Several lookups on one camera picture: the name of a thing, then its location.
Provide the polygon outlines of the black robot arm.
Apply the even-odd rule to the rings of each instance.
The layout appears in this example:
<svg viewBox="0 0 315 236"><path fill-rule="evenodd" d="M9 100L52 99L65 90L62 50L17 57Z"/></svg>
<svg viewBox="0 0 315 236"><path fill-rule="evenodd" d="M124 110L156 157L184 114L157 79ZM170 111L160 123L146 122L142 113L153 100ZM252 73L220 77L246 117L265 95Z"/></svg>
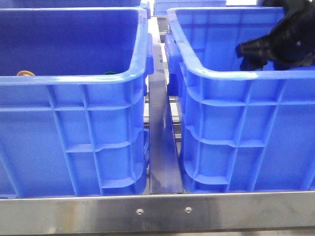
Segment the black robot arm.
<svg viewBox="0 0 315 236"><path fill-rule="evenodd" d="M284 17L260 38L236 47L243 58L242 71L261 70L269 61L275 70L315 64L315 2L309 0L262 0L262 6L282 7Z"/></svg>

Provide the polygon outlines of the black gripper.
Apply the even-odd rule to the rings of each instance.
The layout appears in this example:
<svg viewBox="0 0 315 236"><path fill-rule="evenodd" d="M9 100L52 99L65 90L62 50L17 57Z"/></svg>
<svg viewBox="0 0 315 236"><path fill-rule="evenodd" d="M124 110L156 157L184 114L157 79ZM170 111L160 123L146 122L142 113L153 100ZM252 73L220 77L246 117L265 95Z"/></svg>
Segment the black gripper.
<svg viewBox="0 0 315 236"><path fill-rule="evenodd" d="M315 11L304 9L286 15L267 35L240 43L242 71L262 70L269 61L275 70L315 64Z"/></svg>

